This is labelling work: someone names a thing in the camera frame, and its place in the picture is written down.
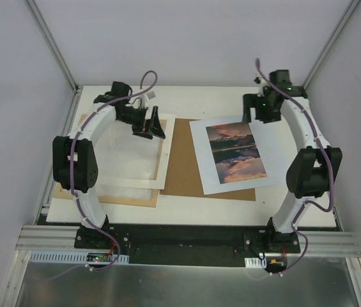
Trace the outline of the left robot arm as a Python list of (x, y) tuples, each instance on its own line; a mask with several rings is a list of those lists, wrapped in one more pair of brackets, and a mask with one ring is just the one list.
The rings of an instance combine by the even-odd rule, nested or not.
[(134, 93), (128, 84), (114, 81), (110, 91), (97, 96), (91, 112), (75, 130), (52, 142), (53, 178), (72, 195), (81, 215), (82, 238), (98, 249), (106, 248), (114, 238), (95, 191), (98, 164), (94, 146), (115, 121), (130, 125), (135, 136), (165, 139), (158, 107), (146, 107), (146, 100), (153, 97), (151, 87)]

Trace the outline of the brown backing board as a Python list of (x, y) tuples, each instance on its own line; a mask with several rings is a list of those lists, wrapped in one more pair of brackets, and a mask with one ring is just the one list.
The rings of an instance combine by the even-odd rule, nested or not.
[(160, 191), (160, 194), (220, 200), (255, 201), (256, 193), (254, 189), (208, 195), (203, 193), (190, 129), (191, 121), (191, 119), (185, 118), (175, 119), (165, 187)]

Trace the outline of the sunset photo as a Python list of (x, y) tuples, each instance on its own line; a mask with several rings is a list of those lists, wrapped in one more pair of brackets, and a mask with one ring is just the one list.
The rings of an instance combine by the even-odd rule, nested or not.
[(221, 184), (267, 177), (249, 124), (213, 125), (206, 132)]

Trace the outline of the white mat board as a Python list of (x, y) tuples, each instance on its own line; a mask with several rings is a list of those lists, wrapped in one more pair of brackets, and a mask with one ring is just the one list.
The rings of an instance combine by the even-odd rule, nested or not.
[(96, 115), (79, 139), (92, 142), (98, 166), (96, 187), (111, 185), (163, 189), (173, 140), (175, 115), (159, 114), (165, 138), (146, 139), (132, 134), (129, 124)]

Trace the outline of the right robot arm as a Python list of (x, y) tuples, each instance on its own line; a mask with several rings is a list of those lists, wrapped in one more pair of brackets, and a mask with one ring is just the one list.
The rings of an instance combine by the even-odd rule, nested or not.
[(306, 91), (292, 84), (288, 70), (275, 70), (269, 75), (258, 70), (254, 81), (257, 93), (243, 96), (243, 122), (285, 119), (297, 148), (286, 173), (288, 193), (269, 219), (261, 243), (270, 252), (292, 248), (297, 253), (296, 226), (309, 206), (323, 212), (334, 208), (334, 184), (342, 151), (325, 139), (312, 115)]

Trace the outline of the wooden picture frame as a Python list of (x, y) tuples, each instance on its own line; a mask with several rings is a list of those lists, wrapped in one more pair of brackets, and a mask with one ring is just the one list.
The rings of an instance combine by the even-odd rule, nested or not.
[(164, 141), (132, 134), (131, 126), (114, 122), (95, 145), (96, 194), (103, 203), (156, 207)]

